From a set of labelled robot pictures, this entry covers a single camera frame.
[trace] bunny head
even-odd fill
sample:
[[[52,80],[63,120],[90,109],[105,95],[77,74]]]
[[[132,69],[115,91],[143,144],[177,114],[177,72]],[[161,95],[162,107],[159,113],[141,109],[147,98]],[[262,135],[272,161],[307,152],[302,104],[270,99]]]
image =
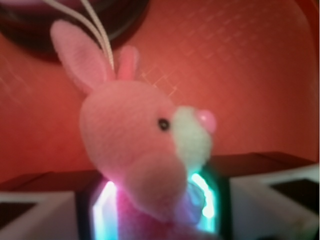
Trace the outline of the bunny head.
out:
[[[175,106],[159,89],[134,81],[134,47],[122,49],[116,74],[77,26],[56,21],[51,38],[70,78],[88,94],[80,131],[90,160],[137,209],[174,221],[188,176],[210,158],[214,116]]]

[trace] pink fur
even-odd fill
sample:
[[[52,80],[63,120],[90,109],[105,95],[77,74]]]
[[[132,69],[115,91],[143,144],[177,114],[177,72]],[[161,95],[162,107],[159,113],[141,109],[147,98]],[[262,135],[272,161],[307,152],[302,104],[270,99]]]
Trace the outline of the pink fur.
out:
[[[80,130],[91,161],[143,213],[163,222],[179,219],[175,209],[186,192],[187,170],[171,131],[158,123],[170,122],[177,107],[157,88],[119,81],[134,79],[138,51],[122,49],[116,74],[80,28],[59,20],[51,37],[67,73],[89,94],[81,108]]]
[[[116,79],[106,57],[79,27],[57,20],[50,33],[64,68],[82,91],[89,94],[100,84]]]

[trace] dark round object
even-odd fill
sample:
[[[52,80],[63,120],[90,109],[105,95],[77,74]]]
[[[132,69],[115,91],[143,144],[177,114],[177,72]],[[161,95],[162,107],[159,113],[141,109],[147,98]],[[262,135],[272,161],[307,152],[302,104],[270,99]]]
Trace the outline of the dark round object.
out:
[[[92,6],[112,43],[139,25],[149,0],[93,0],[92,2]],[[80,3],[77,2],[77,5],[70,5],[69,7],[90,19]],[[51,24],[56,19],[65,19],[74,24],[79,24],[77,20],[48,5],[42,5],[41,8],[34,7],[30,10],[27,7],[12,7],[0,0],[1,33],[11,41],[29,50],[36,52],[53,51],[49,32]]]
[[[167,119],[160,118],[158,120],[158,125],[162,131],[168,131],[170,129],[170,123]]]

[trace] red background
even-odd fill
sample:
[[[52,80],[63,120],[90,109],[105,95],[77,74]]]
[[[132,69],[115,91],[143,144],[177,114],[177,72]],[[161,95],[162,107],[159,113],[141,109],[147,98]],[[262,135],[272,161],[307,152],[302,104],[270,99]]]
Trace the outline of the red background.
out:
[[[311,0],[150,0],[126,43],[140,51],[139,81],[215,113],[213,154],[318,161],[318,34]],[[0,182],[93,168],[78,129],[84,97],[58,62],[0,34]]]

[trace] glowing light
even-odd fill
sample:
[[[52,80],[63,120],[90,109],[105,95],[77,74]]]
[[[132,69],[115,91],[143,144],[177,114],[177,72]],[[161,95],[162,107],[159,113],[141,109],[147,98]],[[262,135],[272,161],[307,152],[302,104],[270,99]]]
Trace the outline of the glowing light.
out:
[[[116,193],[115,184],[108,181],[93,205],[93,231],[96,240],[118,239]]]
[[[202,209],[202,217],[197,225],[197,228],[203,231],[214,233],[217,230],[218,224],[217,215],[215,212],[216,197],[214,192],[199,174],[194,173],[190,180],[202,189],[205,196],[205,206]]]

